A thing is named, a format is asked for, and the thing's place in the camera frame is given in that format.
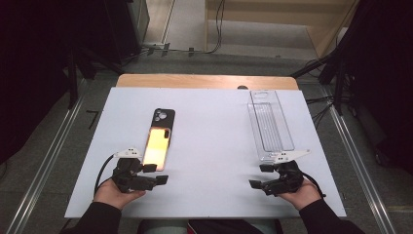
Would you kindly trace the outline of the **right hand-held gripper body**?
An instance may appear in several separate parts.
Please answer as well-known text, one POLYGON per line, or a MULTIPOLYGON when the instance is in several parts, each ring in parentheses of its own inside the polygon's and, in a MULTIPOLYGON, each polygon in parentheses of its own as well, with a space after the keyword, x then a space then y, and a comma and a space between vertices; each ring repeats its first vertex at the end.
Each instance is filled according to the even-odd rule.
POLYGON ((304 180, 303 172, 299 169, 296 160, 309 153, 309 149, 267 153, 263 158, 263 164, 273 165, 274 172, 277 172, 279 177, 263 182, 262 190, 267 195, 296 192, 304 180))

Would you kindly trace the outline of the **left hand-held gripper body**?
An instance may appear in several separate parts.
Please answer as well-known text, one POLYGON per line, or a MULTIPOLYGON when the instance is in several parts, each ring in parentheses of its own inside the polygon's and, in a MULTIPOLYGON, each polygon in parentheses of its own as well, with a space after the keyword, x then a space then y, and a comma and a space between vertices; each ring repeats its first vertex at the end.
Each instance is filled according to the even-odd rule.
POLYGON ((136 148, 117 152, 114 157, 118 162, 112 179, 121 192, 152 190, 156 186, 154 177, 139 175, 144 164, 141 162, 141 153, 136 148))

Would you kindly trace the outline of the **iridescent phone case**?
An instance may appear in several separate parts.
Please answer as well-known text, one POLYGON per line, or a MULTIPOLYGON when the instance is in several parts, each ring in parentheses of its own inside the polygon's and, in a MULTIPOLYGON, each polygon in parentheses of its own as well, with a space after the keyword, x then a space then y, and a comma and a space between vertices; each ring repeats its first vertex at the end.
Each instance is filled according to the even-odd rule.
POLYGON ((161 127, 152 127, 149 131, 143 164, 153 164, 156 171, 160 172, 165 168, 167 153, 169 150, 170 129, 161 127))

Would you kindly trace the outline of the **clear plastic tray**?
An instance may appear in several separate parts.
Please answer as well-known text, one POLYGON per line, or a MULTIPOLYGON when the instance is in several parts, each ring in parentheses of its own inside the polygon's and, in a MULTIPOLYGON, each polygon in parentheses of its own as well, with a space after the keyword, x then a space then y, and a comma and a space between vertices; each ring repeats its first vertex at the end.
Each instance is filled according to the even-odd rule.
POLYGON ((250 91, 247 104, 258 159, 273 163, 284 161, 295 150, 282 105, 276 91, 250 91))

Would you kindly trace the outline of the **black phone case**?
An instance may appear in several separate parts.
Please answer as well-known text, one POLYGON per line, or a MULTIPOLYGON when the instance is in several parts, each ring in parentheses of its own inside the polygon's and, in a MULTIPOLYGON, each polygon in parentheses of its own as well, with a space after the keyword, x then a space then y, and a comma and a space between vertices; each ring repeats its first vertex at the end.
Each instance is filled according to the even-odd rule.
POLYGON ((173 129, 175 111, 173 109, 157 108, 154 110, 151 126, 165 129, 165 138, 170 138, 173 129))

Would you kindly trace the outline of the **person's right hand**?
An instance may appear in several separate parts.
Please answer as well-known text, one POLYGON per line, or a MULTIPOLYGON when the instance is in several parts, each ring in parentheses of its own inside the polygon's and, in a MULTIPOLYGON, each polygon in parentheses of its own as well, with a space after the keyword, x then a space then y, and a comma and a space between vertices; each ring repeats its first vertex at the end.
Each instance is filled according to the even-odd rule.
POLYGON ((296 192, 279 194, 279 197, 289 202, 297 211, 321 199, 317 187, 307 179, 303 180, 296 192))

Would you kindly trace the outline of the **person's left hand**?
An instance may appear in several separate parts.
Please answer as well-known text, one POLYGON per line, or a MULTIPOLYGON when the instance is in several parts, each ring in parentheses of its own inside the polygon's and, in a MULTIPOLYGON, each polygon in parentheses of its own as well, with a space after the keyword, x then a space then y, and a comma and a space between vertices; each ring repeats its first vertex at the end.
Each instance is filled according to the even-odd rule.
POLYGON ((94 202, 110 205, 122 210, 128 203, 145 195, 145 191, 123 193, 112 179, 103 182, 94 194, 94 202))

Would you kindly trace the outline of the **white paper sheet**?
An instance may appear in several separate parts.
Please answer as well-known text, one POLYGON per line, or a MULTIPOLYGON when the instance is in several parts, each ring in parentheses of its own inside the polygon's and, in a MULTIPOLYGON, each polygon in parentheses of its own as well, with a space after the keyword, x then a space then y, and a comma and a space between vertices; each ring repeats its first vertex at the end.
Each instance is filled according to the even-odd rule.
POLYGON ((247 90, 114 88, 104 105, 74 187, 66 216, 79 217, 89 206, 97 178, 111 176, 113 155, 145 147, 158 107, 175 111, 164 175, 157 186, 128 204, 125 217, 270 218, 295 217, 279 197, 253 189, 262 173, 249 120, 247 90))

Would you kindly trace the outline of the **wooden table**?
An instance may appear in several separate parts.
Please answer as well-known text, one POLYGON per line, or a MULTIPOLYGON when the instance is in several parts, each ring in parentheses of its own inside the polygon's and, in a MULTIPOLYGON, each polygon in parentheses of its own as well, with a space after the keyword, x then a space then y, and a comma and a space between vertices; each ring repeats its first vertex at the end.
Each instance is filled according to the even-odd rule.
POLYGON ((197 75, 197 74, 123 74, 117 87, 237 89, 245 86, 251 90, 297 90, 292 77, 197 75))

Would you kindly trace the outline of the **black tripod stand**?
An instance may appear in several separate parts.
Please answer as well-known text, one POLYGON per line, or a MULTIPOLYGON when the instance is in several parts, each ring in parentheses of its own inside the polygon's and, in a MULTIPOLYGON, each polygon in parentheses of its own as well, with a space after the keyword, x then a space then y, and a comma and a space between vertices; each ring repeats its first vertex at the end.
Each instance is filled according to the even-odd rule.
POLYGON ((72 109, 79 99, 77 71, 86 79, 93 79, 96 75, 96 69, 93 61, 102 64, 104 67, 115 72, 118 75, 124 74, 124 70, 110 62, 108 59, 99 56, 97 53, 84 47, 70 47, 67 56, 67 78, 69 84, 69 104, 68 108, 72 109))
POLYGON ((338 49, 334 49, 328 55, 314 59, 308 62, 303 68, 290 74, 290 77, 297 79, 304 74, 307 74, 322 66, 322 70, 318 77, 319 83, 328 85, 332 80, 335 80, 335 90, 333 94, 333 106, 337 113, 342 116, 343 91, 347 74, 346 63, 342 58, 342 53, 338 49))

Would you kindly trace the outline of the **black curtain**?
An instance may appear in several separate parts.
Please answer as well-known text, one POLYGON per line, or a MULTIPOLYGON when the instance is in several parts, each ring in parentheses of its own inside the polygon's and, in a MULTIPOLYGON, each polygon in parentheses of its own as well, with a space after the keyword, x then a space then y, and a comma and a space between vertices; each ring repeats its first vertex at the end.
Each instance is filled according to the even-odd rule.
POLYGON ((343 42, 377 160, 413 175, 413 0, 360 0, 343 42))
POLYGON ((68 49, 83 47, 93 0, 0 0, 0 164, 67 92, 68 49))

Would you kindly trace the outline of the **light wooden shelf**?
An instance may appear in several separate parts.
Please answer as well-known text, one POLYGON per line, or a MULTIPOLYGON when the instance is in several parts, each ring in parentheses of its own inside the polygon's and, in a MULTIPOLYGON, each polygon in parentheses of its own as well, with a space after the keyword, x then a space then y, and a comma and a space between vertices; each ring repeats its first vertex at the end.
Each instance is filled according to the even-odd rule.
POLYGON ((305 25, 318 57, 328 54, 360 0, 224 0, 224 20, 305 25))

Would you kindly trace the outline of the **aluminium floor rail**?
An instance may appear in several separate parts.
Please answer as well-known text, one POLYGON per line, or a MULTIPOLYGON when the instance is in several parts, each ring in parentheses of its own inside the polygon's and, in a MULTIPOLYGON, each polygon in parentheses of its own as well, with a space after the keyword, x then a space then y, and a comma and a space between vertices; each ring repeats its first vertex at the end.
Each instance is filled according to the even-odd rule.
POLYGON ((372 212, 376 220, 381 234, 396 234, 388 211, 376 186, 372 181, 367 168, 365 167, 361 159, 355 141, 353 140, 349 132, 344 118, 338 114, 334 107, 330 107, 329 112, 340 135, 340 138, 344 143, 361 189, 365 195, 370 211, 372 212))
POLYGON ((90 82, 86 79, 82 79, 79 87, 77 88, 78 99, 74 102, 73 107, 65 112, 64 118, 58 127, 55 137, 46 155, 44 156, 35 177, 32 179, 30 186, 24 193, 16 214, 14 215, 14 218, 12 219, 5 234, 22 234, 22 231, 44 189, 56 159, 58 158, 59 152, 63 147, 68 133, 78 115, 89 87, 90 82))

